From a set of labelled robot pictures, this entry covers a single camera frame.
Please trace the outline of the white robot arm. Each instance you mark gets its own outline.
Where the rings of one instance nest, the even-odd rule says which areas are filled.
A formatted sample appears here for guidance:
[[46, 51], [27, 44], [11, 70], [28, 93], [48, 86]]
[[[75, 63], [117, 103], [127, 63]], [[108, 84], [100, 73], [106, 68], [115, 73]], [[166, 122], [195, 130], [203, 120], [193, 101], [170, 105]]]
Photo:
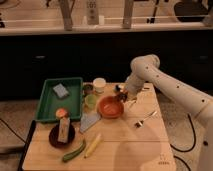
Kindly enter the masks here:
[[148, 81], [196, 118], [205, 128], [196, 171], [213, 171], [213, 96], [163, 73], [159, 66], [160, 60], [154, 54], [135, 57], [125, 81], [128, 96], [136, 97]]

